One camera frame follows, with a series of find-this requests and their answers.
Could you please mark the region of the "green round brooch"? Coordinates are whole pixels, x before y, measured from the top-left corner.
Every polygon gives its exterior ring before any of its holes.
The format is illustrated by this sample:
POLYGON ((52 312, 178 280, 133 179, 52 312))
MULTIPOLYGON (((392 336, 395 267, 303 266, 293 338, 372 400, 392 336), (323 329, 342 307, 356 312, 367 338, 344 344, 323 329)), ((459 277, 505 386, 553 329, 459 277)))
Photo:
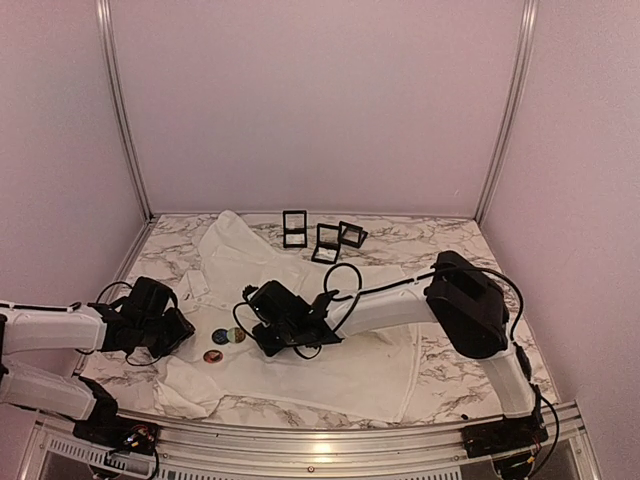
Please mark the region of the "green round brooch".
POLYGON ((226 338, 231 344, 239 344, 245 341, 246 333, 241 328, 233 327, 226 331, 226 338))

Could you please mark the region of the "blue round brooch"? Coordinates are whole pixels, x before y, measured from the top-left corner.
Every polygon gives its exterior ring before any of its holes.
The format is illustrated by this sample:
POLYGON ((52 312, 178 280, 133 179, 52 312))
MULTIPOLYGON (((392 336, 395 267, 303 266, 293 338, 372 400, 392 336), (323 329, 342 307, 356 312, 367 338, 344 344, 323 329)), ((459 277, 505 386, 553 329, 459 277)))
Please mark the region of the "blue round brooch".
POLYGON ((216 345, 226 345, 226 344, 228 344, 229 343, 228 331, 226 329, 224 329, 224 328, 216 329, 211 334, 211 340, 216 345))

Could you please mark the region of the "white button shirt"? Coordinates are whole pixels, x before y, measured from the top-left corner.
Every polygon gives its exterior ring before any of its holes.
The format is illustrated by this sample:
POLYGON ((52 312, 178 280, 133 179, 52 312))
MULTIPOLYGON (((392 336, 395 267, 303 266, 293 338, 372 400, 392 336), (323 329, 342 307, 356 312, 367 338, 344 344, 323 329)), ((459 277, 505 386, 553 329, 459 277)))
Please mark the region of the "white button shirt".
POLYGON ((366 326, 349 298, 401 279, 397 266, 356 271, 273 248, 236 213, 199 242, 201 263, 179 296, 194 335, 159 365, 156 408, 205 418, 223 397, 247 396, 399 421, 417 377, 418 332, 366 326))

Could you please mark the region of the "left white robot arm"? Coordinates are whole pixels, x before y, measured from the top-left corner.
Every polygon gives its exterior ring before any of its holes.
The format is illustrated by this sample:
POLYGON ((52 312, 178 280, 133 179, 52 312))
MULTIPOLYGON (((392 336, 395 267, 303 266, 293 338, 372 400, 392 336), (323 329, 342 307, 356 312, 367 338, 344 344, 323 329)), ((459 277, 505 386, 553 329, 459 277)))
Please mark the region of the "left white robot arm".
POLYGON ((1 305, 1 402, 86 421, 102 443, 119 444, 126 436, 126 423, 117 416, 117 401, 99 383, 82 376, 56 375, 12 356, 65 349, 130 356, 144 348, 155 362, 194 333, 175 292, 148 277, 138 278, 127 295, 110 303, 41 306, 5 302, 1 305))

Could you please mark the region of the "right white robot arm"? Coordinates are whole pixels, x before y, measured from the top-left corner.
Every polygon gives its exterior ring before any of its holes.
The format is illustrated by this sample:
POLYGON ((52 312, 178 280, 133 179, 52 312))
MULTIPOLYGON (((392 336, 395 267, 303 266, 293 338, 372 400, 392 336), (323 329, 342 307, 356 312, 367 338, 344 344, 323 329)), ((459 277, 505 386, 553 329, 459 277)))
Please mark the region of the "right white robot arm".
POLYGON ((476 267, 455 251, 438 254, 427 273, 353 293, 325 287, 306 302, 282 283, 248 286, 242 298, 259 323, 251 335, 269 357, 291 348, 319 349, 365 332, 417 323, 436 323, 454 350, 477 361, 493 387, 505 419, 495 438, 515 448, 534 431, 540 406, 531 364, 515 339, 521 319, 510 315, 503 284, 494 270, 476 267))

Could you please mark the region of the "red round brooch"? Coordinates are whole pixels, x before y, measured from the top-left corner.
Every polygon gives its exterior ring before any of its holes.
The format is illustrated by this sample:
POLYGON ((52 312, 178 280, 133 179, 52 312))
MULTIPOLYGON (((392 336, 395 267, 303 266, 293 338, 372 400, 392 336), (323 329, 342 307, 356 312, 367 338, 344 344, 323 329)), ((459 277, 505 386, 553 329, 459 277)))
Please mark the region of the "red round brooch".
POLYGON ((224 359, 224 354, 220 350, 208 350, 203 354, 203 360, 209 364, 216 364, 224 359))

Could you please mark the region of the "black display frame middle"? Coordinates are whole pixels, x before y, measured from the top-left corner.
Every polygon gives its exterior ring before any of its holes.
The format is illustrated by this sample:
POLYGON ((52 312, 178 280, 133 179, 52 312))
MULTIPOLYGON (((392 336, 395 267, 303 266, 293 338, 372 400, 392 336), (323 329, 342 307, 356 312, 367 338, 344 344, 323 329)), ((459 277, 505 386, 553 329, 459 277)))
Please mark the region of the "black display frame middle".
POLYGON ((327 223, 316 225, 316 245, 311 261, 325 265, 337 263, 341 250, 340 227, 327 223))

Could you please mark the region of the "black display frame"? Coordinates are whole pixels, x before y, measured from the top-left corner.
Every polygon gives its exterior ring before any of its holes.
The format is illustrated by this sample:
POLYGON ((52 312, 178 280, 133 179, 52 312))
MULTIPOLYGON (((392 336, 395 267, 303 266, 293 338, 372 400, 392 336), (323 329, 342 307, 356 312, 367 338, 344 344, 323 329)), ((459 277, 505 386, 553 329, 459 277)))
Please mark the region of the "black display frame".
POLYGON ((286 249, 306 248, 307 238, 307 211, 283 210, 283 247, 286 249))
POLYGON ((360 249, 367 236, 368 232, 362 226, 345 221, 339 222, 339 242, 342 245, 360 249))
POLYGON ((316 225, 316 245, 311 261, 325 265, 337 263, 341 250, 340 227, 327 223, 316 225))

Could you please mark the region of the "black display frame left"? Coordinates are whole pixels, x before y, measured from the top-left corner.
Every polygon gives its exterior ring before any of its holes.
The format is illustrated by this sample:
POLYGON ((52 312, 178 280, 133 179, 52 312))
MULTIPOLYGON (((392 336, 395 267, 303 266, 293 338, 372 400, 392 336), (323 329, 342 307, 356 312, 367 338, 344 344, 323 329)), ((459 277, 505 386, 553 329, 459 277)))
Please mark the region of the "black display frame left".
POLYGON ((286 249, 306 248, 307 238, 307 211, 283 210, 283 247, 286 249))

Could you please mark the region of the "black display frame right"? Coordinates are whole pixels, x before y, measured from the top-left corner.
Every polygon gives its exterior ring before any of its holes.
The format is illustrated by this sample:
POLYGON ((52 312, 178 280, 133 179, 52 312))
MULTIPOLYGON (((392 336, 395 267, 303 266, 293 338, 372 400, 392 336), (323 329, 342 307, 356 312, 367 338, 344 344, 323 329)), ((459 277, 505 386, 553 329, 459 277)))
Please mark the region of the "black display frame right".
POLYGON ((368 232, 362 226, 345 221, 339 222, 339 242, 342 245, 360 249, 367 236, 368 232))

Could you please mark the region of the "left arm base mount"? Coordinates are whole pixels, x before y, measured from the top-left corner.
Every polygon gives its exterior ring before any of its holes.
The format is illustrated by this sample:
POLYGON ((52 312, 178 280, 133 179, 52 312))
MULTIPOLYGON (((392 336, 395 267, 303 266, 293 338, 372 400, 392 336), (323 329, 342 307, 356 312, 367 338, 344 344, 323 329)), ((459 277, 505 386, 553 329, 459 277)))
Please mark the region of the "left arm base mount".
POLYGON ((96 400, 86 420, 76 420, 76 438, 108 447, 113 453, 131 452, 152 456, 156 450, 159 426, 156 423, 122 417, 111 398, 96 400))

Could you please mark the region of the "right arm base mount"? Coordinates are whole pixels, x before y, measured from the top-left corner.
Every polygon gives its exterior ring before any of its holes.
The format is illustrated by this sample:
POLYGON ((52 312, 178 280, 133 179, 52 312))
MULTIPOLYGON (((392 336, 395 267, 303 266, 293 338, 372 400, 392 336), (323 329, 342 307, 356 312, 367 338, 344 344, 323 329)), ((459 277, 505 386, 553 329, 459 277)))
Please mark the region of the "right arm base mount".
POLYGON ((495 455, 542 443, 549 438, 546 424, 539 412, 519 418, 465 426, 462 441, 469 458, 495 455))

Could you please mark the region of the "left aluminium corner post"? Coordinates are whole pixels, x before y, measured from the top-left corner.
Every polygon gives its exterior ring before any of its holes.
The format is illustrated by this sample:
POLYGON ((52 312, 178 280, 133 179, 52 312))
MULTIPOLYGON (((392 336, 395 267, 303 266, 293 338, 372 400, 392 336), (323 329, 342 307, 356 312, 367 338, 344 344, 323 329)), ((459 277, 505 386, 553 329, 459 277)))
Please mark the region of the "left aluminium corner post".
POLYGON ((150 223, 154 219, 154 214, 146 191, 142 169, 140 167, 132 129, 128 118, 124 89, 118 65, 111 2, 108 0, 97 0, 95 5, 110 97, 119 138, 123 148, 125 164, 141 217, 145 223, 150 223))

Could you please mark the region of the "aluminium corner post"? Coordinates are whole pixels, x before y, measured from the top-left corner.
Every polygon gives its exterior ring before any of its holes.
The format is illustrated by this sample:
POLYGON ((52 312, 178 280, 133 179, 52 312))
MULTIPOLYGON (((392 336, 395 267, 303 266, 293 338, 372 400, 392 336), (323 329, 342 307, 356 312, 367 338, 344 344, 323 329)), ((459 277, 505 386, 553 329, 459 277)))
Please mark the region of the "aluminium corner post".
POLYGON ((118 65, 111 2, 108 0, 97 0, 95 5, 110 97, 119 138, 123 148, 125 164, 141 217, 145 223, 150 223, 154 219, 154 214, 146 191, 142 169, 140 167, 132 129, 128 118, 124 89, 118 65))
POLYGON ((523 2, 515 57, 508 84, 506 101, 492 150, 489 167, 474 214, 474 220, 479 226, 482 226, 488 217, 493 198, 497 191, 500 175, 507 158, 513 128, 524 95, 524 90, 526 88, 534 47, 538 10, 538 0, 525 0, 523 2))

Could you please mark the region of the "right aluminium corner post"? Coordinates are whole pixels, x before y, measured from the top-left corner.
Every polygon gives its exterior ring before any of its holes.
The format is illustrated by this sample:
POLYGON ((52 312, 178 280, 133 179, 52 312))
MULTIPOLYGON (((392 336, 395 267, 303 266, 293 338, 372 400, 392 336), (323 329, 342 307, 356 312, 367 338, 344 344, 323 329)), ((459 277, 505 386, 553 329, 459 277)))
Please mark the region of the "right aluminium corner post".
POLYGON ((497 191, 500 175, 507 158, 513 128, 524 95, 524 90, 526 88, 534 47, 538 10, 538 0, 525 0, 523 2, 515 57, 508 84, 506 101, 492 150, 489 167, 474 214, 474 220, 479 226, 482 226, 488 217, 493 198, 497 191))

